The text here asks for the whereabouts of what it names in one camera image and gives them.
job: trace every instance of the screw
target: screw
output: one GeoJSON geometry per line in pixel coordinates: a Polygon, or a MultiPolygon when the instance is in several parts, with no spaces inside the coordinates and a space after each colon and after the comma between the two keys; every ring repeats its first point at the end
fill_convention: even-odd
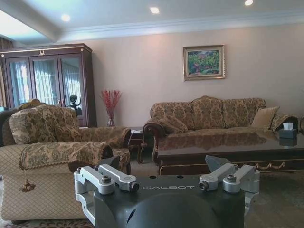
{"type": "Polygon", "coordinates": [[[109,176],[102,176],[101,181],[103,182],[103,184],[108,184],[111,182],[111,177],[109,176]]]}
{"type": "Polygon", "coordinates": [[[209,185],[207,182],[203,181],[199,183],[199,187],[203,190],[203,191],[207,191],[209,189],[209,185]]]}
{"type": "Polygon", "coordinates": [[[236,182],[237,181],[237,177],[235,175],[229,174],[227,176],[227,179],[231,182],[236,182]]]}
{"type": "Polygon", "coordinates": [[[139,183],[137,183],[137,182],[131,183],[131,185],[130,185],[130,192],[137,191],[138,189],[139,189],[139,183]]]}

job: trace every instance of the side table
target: side table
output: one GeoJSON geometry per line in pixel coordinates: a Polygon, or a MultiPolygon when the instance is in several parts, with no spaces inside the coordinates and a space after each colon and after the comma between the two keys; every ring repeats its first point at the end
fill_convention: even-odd
{"type": "Polygon", "coordinates": [[[142,152],[147,144],[144,141],[143,137],[143,128],[142,127],[131,127],[131,135],[128,140],[128,147],[130,151],[137,149],[137,162],[143,164],[142,152]]]}

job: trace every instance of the throw pillow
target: throw pillow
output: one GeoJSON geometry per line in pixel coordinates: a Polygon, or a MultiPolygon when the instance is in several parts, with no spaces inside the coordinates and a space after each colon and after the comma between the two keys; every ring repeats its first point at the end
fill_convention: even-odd
{"type": "Polygon", "coordinates": [[[158,122],[161,123],[165,129],[165,132],[168,134],[179,134],[188,131],[187,126],[172,115],[166,115],[164,118],[158,120],[158,122]]]}
{"type": "Polygon", "coordinates": [[[271,122],[280,107],[263,108],[259,109],[256,116],[251,124],[252,127],[269,129],[271,122]]]}

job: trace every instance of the framed painting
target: framed painting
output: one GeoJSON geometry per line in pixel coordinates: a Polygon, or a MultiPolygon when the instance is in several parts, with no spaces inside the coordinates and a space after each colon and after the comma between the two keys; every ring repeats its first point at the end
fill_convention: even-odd
{"type": "Polygon", "coordinates": [[[225,78],[224,45],[184,47],[184,81],[225,78]]]}

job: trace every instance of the carpet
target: carpet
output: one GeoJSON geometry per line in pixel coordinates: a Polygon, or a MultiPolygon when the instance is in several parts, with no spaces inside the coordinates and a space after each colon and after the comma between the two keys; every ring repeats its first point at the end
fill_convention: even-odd
{"type": "MultiPolygon", "coordinates": [[[[157,175],[157,167],[150,159],[137,164],[136,154],[131,157],[132,175],[157,175]]],[[[261,174],[260,194],[253,198],[245,218],[245,228],[303,228],[304,227],[304,172],[261,174]]],[[[0,205],[2,182],[0,182],[0,205]]],[[[13,225],[0,219],[1,228],[93,228],[85,219],[32,220],[13,225]]]]}

